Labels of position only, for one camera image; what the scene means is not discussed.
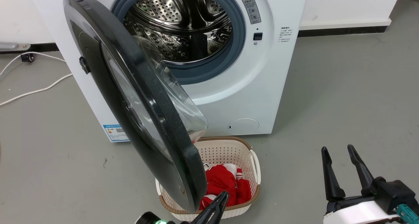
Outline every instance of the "basket rim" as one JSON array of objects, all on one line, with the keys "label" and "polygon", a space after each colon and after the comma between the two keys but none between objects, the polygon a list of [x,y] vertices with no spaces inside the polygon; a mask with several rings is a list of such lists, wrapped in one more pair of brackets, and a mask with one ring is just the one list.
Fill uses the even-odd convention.
[{"label": "basket rim", "polygon": [[[249,149],[249,151],[252,150],[252,147],[245,140],[243,140],[239,137],[235,137],[235,136],[203,137],[203,138],[200,138],[198,140],[198,142],[209,141],[209,140],[236,140],[236,141],[241,142],[242,144],[244,144],[247,147],[247,149]],[[243,207],[251,205],[257,199],[257,197],[259,196],[260,189],[261,189],[261,185],[258,184],[256,186],[256,192],[255,192],[254,196],[249,201],[247,201],[246,203],[226,207],[225,211],[230,211],[230,210],[234,210],[234,209],[241,209]],[[168,204],[166,204],[166,202],[163,198],[163,195],[159,195],[159,199],[160,199],[160,202],[165,209],[167,209],[169,212],[177,214],[177,215],[198,215],[202,212],[202,210],[198,210],[195,213],[190,214],[190,213],[186,212],[185,210],[178,210],[178,209],[174,209],[174,208],[170,207]]]}]

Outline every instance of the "clothes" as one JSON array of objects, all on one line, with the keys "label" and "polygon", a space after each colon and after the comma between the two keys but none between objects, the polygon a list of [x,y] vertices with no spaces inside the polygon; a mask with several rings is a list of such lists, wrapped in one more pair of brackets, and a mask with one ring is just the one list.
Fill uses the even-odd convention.
[{"label": "clothes", "polygon": [[206,172],[208,188],[201,201],[200,210],[205,209],[222,192],[229,193],[227,206],[246,203],[252,198],[250,183],[243,179],[241,168],[234,164],[220,164]]}]

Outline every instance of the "washing machine door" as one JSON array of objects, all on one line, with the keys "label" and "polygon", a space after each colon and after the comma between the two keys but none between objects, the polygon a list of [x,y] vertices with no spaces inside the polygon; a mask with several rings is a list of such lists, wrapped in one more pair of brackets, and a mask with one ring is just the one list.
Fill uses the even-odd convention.
[{"label": "washing machine door", "polygon": [[208,123],[153,45],[134,39],[97,0],[64,0],[81,68],[92,75],[106,103],[145,164],[187,212],[207,191],[193,143]]}]

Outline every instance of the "black baseboard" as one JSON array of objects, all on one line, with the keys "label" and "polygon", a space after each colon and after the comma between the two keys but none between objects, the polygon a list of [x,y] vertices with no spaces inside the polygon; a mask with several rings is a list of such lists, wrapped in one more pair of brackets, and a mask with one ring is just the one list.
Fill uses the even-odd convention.
[{"label": "black baseboard", "polygon": [[386,28],[387,28],[387,26],[300,30],[298,32],[298,37],[337,36],[337,35],[364,34],[364,33],[383,33],[386,30]]},{"label": "black baseboard", "polygon": [[[298,32],[298,37],[337,36],[337,35],[363,34],[363,33],[383,33],[386,30],[386,28],[387,26],[300,30]],[[50,51],[59,51],[59,49],[55,43],[31,44],[30,49],[27,51],[7,51],[7,52],[0,52],[0,54],[21,54],[28,51],[50,52]]]}]

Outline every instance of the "white wall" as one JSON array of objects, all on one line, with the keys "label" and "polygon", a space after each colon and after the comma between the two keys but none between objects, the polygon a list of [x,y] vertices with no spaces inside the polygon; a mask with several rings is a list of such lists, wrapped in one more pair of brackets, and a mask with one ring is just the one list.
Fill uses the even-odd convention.
[{"label": "white wall", "polygon": [[[307,0],[302,30],[389,25],[396,0]],[[0,42],[54,42],[32,0],[0,0]]]},{"label": "white wall", "polygon": [[387,26],[397,0],[307,0],[302,30]]},{"label": "white wall", "polygon": [[0,42],[49,43],[49,34],[32,0],[0,0]]}]

